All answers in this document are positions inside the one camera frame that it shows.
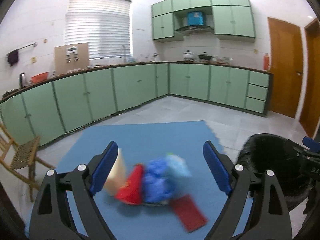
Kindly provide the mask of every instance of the screw head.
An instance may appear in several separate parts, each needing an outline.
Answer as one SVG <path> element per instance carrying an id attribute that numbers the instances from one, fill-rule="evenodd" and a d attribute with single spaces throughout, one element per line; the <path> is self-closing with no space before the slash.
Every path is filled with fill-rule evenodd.
<path id="1" fill-rule="evenodd" d="M 47 171 L 47 175 L 48 175 L 48 176 L 52 176 L 53 174 L 54 174 L 54 170 L 48 170 L 48 171 Z"/>
<path id="2" fill-rule="evenodd" d="M 237 171 L 243 171 L 243 166 L 240 165 L 240 164 L 237 164 L 237 165 L 235 166 L 235 169 L 236 169 Z"/>
<path id="3" fill-rule="evenodd" d="M 272 170 L 267 170 L 267 175 L 272 177 L 275 173 Z"/>
<path id="4" fill-rule="evenodd" d="M 87 168 L 87 166 L 85 164 L 80 164 L 77 169 L 78 171 L 84 171 Z"/>

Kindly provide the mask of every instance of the white wall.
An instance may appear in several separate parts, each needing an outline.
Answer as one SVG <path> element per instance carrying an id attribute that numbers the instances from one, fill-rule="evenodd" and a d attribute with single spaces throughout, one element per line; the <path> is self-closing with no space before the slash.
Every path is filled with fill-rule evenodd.
<path id="1" fill-rule="evenodd" d="M 163 45 L 165 60 L 181 60 L 187 49 L 195 55 L 206 51 L 210 55 L 233 58 L 233 64 L 255 69 L 263 68 L 263 56 L 270 54 L 270 34 L 267 17 L 281 19 L 301 27 L 303 43 L 303 84 L 296 118 L 302 111 L 307 80 L 307 49 L 304 27 L 310 22 L 308 16 L 316 17 L 306 0 L 250 0 L 256 27 L 255 43 L 223 41 L 213 34 L 186 36 L 184 41 L 167 42 Z"/>
<path id="2" fill-rule="evenodd" d="M 159 0 L 132 0 L 132 38 L 133 55 L 140 53 L 161 53 L 161 44 L 152 41 L 151 5 Z M 68 0 L 15 0 L 4 20 L 0 24 L 0 95 L 5 91 L 19 87 L 21 72 L 29 76 L 54 69 L 54 47 L 64 44 L 65 14 Z M 19 63 L 10 67 L 6 54 L 22 46 L 37 42 L 37 47 L 28 47 L 19 51 Z M 31 57 L 37 62 L 31 64 Z M 112 58 L 102 62 L 122 62 Z"/>

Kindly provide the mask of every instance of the red fire extinguisher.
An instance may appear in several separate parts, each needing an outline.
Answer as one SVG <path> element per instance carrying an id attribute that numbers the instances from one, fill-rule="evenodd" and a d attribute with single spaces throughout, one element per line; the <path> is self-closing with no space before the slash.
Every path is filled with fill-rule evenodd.
<path id="1" fill-rule="evenodd" d="M 263 57 L 263 70 L 270 70 L 270 57 L 268 53 Z"/>

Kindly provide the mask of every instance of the window blind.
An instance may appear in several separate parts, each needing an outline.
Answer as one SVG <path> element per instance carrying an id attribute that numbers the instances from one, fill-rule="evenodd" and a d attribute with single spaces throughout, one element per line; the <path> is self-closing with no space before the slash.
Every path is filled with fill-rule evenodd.
<path id="1" fill-rule="evenodd" d="M 88 42 L 90 59 L 130 55 L 129 7 L 127 0 L 69 0 L 65 44 Z"/>

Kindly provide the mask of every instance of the kitchen counter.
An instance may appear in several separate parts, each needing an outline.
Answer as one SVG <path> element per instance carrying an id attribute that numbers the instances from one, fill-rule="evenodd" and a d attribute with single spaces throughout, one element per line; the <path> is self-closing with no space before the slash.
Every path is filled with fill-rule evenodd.
<path id="1" fill-rule="evenodd" d="M 139 62 L 88 68 L 18 90 L 0 101 L 18 144 L 40 145 L 109 115 L 172 95 L 266 116 L 273 75 L 202 62 Z"/>

